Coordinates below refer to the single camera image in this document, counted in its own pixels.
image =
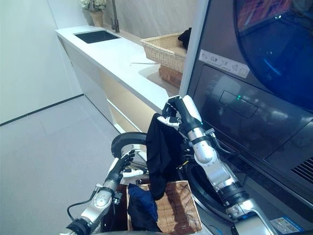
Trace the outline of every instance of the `sink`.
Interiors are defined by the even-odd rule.
[[[104,30],[96,31],[96,32],[89,32],[89,33],[75,34],[75,36],[83,40],[85,43],[97,43],[97,42],[102,42],[102,41],[107,41],[107,40],[118,38],[115,35],[110,34]]]

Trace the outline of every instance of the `woven basket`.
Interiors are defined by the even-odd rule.
[[[150,184],[138,185],[143,190],[149,190]],[[127,188],[127,208],[129,194]],[[164,196],[156,201],[157,225],[163,233],[172,235],[193,234],[202,230],[199,213],[192,198],[188,181],[169,182]],[[133,230],[132,221],[127,214],[128,230]]]
[[[166,67],[182,72],[187,50],[178,40],[181,33],[142,39],[142,45],[148,59],[156,61]]]
[[[182,78],[181,72],[178,72],[177,70],[171,69],[164,65],[160,66],[160,68],[158,69],[158,72],[164,81],[170,83],[171,85],[177,88],[180,88],[181,78]]]

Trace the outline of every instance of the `ventilation grille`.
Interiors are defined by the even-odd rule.
[[[301,178],[313,184],[313,157],[291,170]]]

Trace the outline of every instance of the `white wall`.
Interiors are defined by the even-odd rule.
[[[115,0],[120,28],[140,38],[178,33],[192,26],[198,0]],[[105,22],[113,18],[107,0]]]
[[[47,0],[58,28],[92,25],[87,10],[82,9],[79,0]]]
[[[0,1],[0,123],[81,94],[46,0]]]

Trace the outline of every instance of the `kitchen counter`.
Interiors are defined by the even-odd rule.
[[[78,33],[99,30],[108,31],[101,27],[86,25],[57,29],[56,32],[62,40],[78,50],[91,63],[109,74],[156,112],[161,112],[169,95],[164,88],[146,78],[149,74],[157,73],[159,65],[146,58],[141,45],[119,34],[114,34],[119,37],[118,39],[92,44],[87,44],[75,36]]]

